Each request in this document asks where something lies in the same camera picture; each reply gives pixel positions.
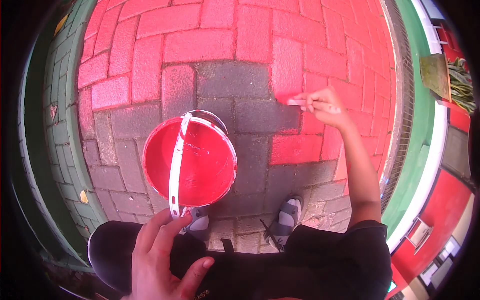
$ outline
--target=green painted wall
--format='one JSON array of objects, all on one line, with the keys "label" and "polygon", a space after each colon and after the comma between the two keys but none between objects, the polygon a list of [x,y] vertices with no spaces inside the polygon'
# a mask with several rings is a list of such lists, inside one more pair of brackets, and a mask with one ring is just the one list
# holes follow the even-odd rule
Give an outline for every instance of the green painted wall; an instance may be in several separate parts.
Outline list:
[{"label": "green painted wall", "polygon": [[402,169],[402,174],[392,199],[382,216],[382,223],[388,225],[389,238],[400,223],[413,195],[427,162],[432,141],[435,99],[430,90],[423,86],[420,77],[420,57],[430,55],[427,37],[411,0],[396,0],[410,41],[415,79],[415,108],[410,144]]}]

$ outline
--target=gray sandal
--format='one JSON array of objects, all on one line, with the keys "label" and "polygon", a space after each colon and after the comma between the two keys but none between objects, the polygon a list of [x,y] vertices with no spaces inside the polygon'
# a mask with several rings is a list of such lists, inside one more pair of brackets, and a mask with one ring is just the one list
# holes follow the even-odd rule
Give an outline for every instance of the gray sandal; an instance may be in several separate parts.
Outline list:
[{"label": "gray sandal", "polygon": [[201,241],[208,241],[210,239],[210,228],[208,227],[207,229],[203,230],[190,230],[190,227],[199,219],[201,218],[208,218],[208,210],[209,210],[209,205],[203,206],[203,207],[194,207],[191,210],[191,214],[193,217],[193,221],[185,227],[183,230],[185,232],[190,233],[193,235],[195,238]]},{"label": "gray sandal", "polygon": [[272,222],[272,225],[270,225],[270,227],[268,228],[268,231],[265,231],[264,233],[264,240],[266,243],[272,245],[273,247],[277,248],[276,245],[275,245],[275,242],[273,241],[272,237],[270,236],[270,233],[274,236],[277,236],[277,237],[280,237],[279,240],[281,239],[281,237],[287,237],[289,236],[290,234],[292,234],[293,232],[293,229],[295,229],[295,227],[297,226],[298,222],[300,221],[298,219],[298,207],[296,205],[291,205],[291,204],[288,204],[288,201],[290,199],[295,199],[295,200],[299,200],[300,201],[300,205],[301,205],[301,209],[303,210],[304,209],[304,203],[303,203],[303,198],[298,196],[298,195],[293,195],[293,196],[289,196],[287,197],[287,199],[282,203],[281,207],[280,207],[280,211],[292,216],[293,220],[294,220],[294,226],[293,227],[290,227],[290,226],[286,226],[286,225],[282,225],[278,222],[278,218],[279,218],[279,215],[280,215],[280,212],[278,213],[278,216],[276,217],[276,219]]}]

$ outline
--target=foot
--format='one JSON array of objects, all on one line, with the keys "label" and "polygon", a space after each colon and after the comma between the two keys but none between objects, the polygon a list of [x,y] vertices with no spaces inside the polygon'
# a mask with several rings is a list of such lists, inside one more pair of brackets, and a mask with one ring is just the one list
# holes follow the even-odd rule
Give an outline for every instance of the foot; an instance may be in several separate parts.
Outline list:
[{"label": "foot", "polygon": [[193,221],[183,229],[195,238],[206,242],[210,239],[210,229],[208,228],[208,208],[209,206],[194,207],[191,210]]},{"label": "foot", "polygon": [[[289,197],[289,199],[283,202],[280,207],[278,219],[273,221],[272,225],[269,227],[269,230],[277,241],[278,248],[281,252],[285,251],[287,240],[301,218],[302,208],[303,199],[300,196]],[[268,232],[264,234],[264,239],[271,246],[277,248]]]}]

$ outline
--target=sidewalk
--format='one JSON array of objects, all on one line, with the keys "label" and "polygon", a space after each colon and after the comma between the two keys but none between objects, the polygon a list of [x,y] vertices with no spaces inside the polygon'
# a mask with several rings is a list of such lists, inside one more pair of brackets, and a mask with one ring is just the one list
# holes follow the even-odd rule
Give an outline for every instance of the sidewalk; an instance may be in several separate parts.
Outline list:
[{"label": "sidewalk", "polygon": [[78,73],[85,160],[110,220],[145,223],[168,207],[145,180],[151,130],[193,109],[226,124],[238,155],[213,205],[210,248],[272,252],[262,240],[290,192],[303,224],[343,232],[350,218],[338,131],[276,99],[332,85],[381,174],[395,115],[395,61],[379,0],[101,0]]}]

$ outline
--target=green leaves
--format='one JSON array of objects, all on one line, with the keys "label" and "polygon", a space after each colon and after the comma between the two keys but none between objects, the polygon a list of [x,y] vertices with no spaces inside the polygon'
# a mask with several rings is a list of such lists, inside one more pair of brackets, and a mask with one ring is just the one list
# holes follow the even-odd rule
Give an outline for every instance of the green leaves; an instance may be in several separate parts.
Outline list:
[{"label": "green leaves", "polygon": [[473,86],[470,72],[465,69],[465,59],[456,58],[455,62],[448,62],[450,74],[450,92],[452,100],[467,112],[475,110],[473,100]]}]

